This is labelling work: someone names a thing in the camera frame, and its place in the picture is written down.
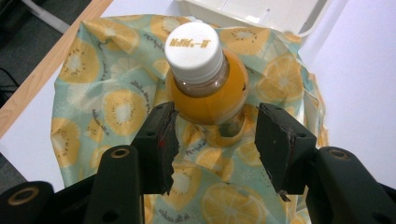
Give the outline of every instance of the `white bottle cap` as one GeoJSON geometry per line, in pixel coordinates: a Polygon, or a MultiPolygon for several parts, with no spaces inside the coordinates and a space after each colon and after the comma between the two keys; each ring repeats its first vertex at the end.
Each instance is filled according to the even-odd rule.
{"type": "Polygon", "coordinates": [[[165,56],[175,77],[187,84],[210,80],[224,60],[218,34],[202,22],[177,27],[166,39],[165,56]]]}

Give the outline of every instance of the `wooden table edge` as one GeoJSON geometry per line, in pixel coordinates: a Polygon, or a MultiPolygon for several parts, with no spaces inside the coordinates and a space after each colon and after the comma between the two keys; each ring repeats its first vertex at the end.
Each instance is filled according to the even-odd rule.
{"type": "Polygon", "coordinates": [[[35,70],[3,105],[0,109],[0,138],[3,137],[26,106],[30,104],[56,69],[62,64],[71,42],[76,36],[80,22],[100,17],[111,2],[112,0],[92,0],[35,70]]]}

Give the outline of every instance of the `kiwi print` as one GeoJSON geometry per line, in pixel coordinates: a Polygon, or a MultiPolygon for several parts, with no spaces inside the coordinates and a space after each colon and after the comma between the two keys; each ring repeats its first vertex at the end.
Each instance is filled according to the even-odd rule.
{"type": "Polygon", "coordinates": [[[179,25],[189,21],[189,19],[184,17],[154,15],[151,18],[150,28],[151,32],[165,43],[166,38],[173,30],[175,30],[179,25]]]}
{"type": "Polygon", "coordinates": [[[195,197],[201,183],[202,173],[198,167],[187,161],[174,162],[173,167],[174,184],[169,195],[165,194],[161,198],[168,206],[179,211],[195,197]]]}
{"type": "Polygon", "coordinates": [[[60,167],[76,163],[80,147],[80,131],[70,119],[53,118],[51,122],[51,143],[60,167]]]}
{"type": "Polygon", "coordinates": [[[115,19],[118,21],[135,21],[142,17],[143,15],[128,15],[128,16],[118,16],[115,19]]]}
{"type": "Polygon", "coordinates": [[[147,114],[143,96],[129,90],[117,90],[105,96],[104,107],[106,124],[122,136],[138,131],[147,114]]]}
{"type": "Polygon", "coordinates": [[[95,49],[76,37],[58,78],[68,83],[93,82],[99,74],[99,67],[95,49]]]}
{"type": "Polygon", "coordinates": [[[270,34],[269,29],[241,27],[224,29],[219,33],[219,38],[228,49],[235,53],[258,55],[265,48],[270,34]]]}
{"type": "Polygon", "coordinates": [[[103,122],[99,119],[91,119],[90,124],[87,127],[86,135],[88,135],[93,141],[99,143],[102,142],[104,137],[104,131],[101,128],[103,122]]]}
{"type": "Polygon", "coordinates": [[[140,37],[134,28],[112,21],[109,18],[101,18],[92,21],[84,21],[85,27],[98,38],[101,43],[110,45],[108,49],[119,50],[132,54],[139,45],[140,37]]]}

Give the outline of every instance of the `white plastic container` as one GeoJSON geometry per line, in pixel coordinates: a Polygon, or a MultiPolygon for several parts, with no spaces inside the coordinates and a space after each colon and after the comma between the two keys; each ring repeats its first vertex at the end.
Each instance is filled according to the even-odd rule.
{"type": "Polygon", "coordinates": [[[310,34],[330,0],[175,0],[183,16],[226,26],[261,26],[310,34]]]}

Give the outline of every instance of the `gray floor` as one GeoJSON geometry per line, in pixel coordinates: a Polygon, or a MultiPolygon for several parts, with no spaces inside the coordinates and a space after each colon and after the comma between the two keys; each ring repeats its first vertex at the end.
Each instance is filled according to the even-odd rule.
{"type": "MultiPolygon", "coordinates": [[[[90,2],[91,0],[42,0],[39,5],[71,24],[90,2]]],[[[0,67],[22,84],[61,36],[40,19],[28,16],[10,41],[0,48],[0,67]]],[[[2,71],[0,87],[13,87],[12,81],[2,71]]],[[[23,176],[0,154],[0,194],[23,181],[23,176]]]]}

